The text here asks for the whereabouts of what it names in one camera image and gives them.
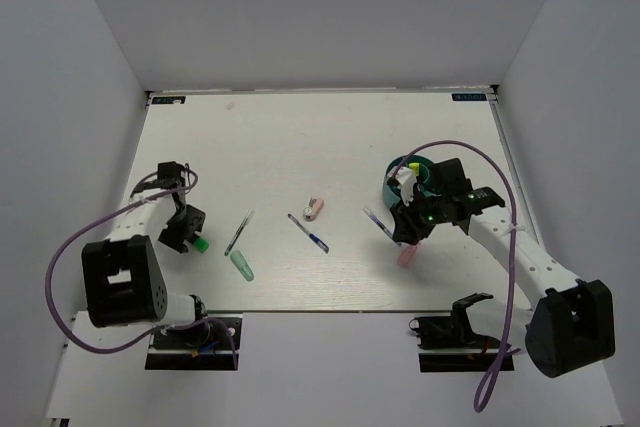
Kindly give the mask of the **pink white small stapler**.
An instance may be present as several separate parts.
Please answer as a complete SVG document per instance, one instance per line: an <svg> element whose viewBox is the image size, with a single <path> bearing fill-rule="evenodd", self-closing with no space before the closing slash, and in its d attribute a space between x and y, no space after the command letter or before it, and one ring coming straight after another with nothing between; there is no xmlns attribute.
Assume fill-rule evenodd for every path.
<svg viewBox="0 0 640 427"><path fill-rule="evenodd" d="M324 200L319 197L310 197L304 210L303 218L307 222L315 220L324 207Z"/></svg>

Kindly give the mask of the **black yellow highlighter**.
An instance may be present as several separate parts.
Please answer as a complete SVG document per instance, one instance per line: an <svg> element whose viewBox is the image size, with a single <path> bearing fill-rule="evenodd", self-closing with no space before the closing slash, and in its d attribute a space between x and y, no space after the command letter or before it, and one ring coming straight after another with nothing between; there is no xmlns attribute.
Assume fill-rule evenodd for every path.
<svg viewBox="0 0 640 427"><path fill-rule="evenodd" d="M420 174L420 164L415 162L415 163L410 163L408 165L408 167L415 173L416 176L418 176Z"/></svg>

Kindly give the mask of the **black green highlighter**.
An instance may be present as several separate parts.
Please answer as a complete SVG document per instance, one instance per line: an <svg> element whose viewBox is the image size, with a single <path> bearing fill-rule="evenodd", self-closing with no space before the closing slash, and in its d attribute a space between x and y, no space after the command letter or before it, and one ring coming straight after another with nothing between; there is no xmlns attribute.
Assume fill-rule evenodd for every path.
<svg viewBox="0 0 640 427"><path fill-rule="evenodd" d="M197 234L192 235L189 239L189 242L199 253L206 252L210 246L209 242L206 239Z"/></svg>

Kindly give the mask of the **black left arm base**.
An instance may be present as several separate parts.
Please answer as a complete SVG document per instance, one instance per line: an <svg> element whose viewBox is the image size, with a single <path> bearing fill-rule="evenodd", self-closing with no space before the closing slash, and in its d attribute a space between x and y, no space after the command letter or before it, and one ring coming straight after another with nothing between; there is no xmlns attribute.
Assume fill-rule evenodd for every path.
<svg viewBox="0 0 640 427"><path fill-rule="evenodd" d="M236 371L240 358L243 315L218 316L190 331L154 334L146 354L147 371Z"/></svg>

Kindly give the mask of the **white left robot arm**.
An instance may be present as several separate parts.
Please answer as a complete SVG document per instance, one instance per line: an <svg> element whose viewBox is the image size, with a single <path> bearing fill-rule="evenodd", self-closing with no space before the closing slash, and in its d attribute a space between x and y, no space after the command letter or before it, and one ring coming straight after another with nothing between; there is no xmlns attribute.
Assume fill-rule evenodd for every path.
<svg viewBox="0 0 640 427"><path fill-rule="evenodd" d="M158 245L179 254L209 247L201 232L206 214L190 205L187 192L196 175L187 165L163 162L139 181L104 240L81 253L89 318L96 327L147 324L177 327L188 345L199 346L211 334L204 304L194 294L174 294L166 286L155 252Z"/></svg>

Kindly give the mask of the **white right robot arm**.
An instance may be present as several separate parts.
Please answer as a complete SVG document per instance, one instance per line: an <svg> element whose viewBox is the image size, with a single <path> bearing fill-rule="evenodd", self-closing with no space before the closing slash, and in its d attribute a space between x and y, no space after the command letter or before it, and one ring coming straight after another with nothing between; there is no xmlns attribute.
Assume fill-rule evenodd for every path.
<svg viewBox="0 0 640 427"><path fill-rule="evenodd" d="M458 227L505 269L529 302L526 309L509 307L488 293L456 300L448 316L419 320L423 348L481 349L505 340L549 378L614 355L613 296L602 281L582 280L557 262L517 227L492 188L473 187L459 159L423 172L426 183L409 167L387 175L387 185L399 193L390 208L394 241L417 245L438 225Z"/></svg>

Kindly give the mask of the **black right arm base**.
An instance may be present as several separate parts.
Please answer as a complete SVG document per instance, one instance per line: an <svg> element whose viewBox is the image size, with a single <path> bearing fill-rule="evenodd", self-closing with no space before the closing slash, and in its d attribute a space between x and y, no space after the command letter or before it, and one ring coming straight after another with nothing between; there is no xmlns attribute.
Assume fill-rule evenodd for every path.
<svg viewBox="0 0 640 427"><path fill-rule="evenodd" d="M499 351L493 337L471 333L464 339L450 315L414 317L408 329L417 340L421 373L484 373Z"/></svg>

